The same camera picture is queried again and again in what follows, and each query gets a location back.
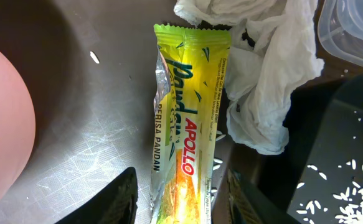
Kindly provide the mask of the white tissue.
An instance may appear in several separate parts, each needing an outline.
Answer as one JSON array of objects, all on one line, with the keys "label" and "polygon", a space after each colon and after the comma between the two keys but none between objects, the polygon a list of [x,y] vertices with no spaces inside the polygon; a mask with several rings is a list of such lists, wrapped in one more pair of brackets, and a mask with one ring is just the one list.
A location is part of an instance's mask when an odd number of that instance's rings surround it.
[{"label": "white tissue", "polygon": [[316,0],[178,0],[177,16],[230,27],[225,91],[232,139],[260,154],[281,154],[289,140],[283,122],[291,94],[320,76],[316,56]]}]

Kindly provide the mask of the yellow green snack wrapper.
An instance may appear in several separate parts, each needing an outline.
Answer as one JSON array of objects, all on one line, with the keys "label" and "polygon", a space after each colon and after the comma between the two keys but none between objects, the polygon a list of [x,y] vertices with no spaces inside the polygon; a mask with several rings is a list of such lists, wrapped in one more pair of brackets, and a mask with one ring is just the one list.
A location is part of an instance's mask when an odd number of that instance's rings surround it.
[{"label": "yellow green snack wrapper", "polygon": [[230,34],[156,24],[151,222],[210,223]]}]

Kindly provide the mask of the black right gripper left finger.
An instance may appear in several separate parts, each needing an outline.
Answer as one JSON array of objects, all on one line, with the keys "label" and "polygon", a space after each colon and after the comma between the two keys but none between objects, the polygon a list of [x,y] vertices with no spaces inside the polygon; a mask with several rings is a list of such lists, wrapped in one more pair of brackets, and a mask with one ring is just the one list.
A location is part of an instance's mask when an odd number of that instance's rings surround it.
[{"label": "black right gripper left finger", "polygon": [[128,167],[99,193],[56,224],[132,224],[138,201],[136,169]]}]

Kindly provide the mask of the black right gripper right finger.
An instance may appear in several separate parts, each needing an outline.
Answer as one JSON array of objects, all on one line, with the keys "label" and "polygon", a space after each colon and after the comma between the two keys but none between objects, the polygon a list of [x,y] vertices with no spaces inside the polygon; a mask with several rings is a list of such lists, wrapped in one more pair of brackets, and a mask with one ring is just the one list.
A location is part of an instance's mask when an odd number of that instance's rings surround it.
[{"label": "black right gripper right finger", "polygon": [[299,224],[281,211],[255,185],[228,170],[229,212],[233,224]]}]

